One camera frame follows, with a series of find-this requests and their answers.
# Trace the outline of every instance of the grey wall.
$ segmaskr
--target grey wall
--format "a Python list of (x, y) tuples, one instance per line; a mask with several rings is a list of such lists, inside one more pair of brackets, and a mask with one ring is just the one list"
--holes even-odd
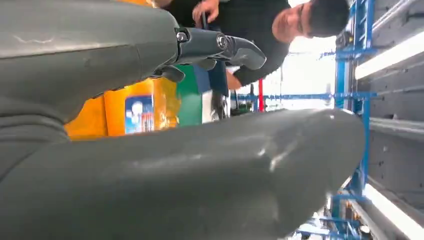
[[(375, 19), (398, 0), (377, 0)], [(424, 1), (418, 1), (411, 13), (424, 12)], [(405, 14), (373, 36), (376, 46), (400, 43), (410, 35), (424, 30), (424, 18), (405, 22)], [(420, 57), (412, 64), (424, 61)], [(414, 86), (424, 86), (424, 65), (395, 69), (395, 74), (373, 77), (358, 84), (359, 91), (384, 92)], [(377, 118), (395, 114), (399, 119), (424, 122), (424, 92), (392, 93), (373, 100), (371, 116)], [(424, 211), (424, 142), (371, 132), (369, 175), (382, 185), (381, 191)]]

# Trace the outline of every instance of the man's arm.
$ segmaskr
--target man's arm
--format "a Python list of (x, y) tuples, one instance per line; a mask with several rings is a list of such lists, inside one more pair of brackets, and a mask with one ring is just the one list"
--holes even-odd
[(226, 71), (226, 82), (228, 84), (229, 90), (237, 90), (242, 87), (242, 84), (240, 83), (239, 79), (237, 79), (237, 77), (234, 76), (228, 70)]

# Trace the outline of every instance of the white surface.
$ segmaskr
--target white surface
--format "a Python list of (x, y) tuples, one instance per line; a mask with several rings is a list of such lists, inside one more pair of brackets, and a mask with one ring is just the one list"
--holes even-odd
[(212, 90), (201, 95), (201, 123), (212, 122)]
[(374, 206), (410, 240), (422, 240), (424, 238), (423, 227), (400, 210), (370, 184), (366, 184), (363, 194), (371, 200), (372, 204), (374, 204)]
[(363, 79), (377, 71), (424, 52), (423, 43), (424, 31), (356, 67), (355, 78), (357, 80)]

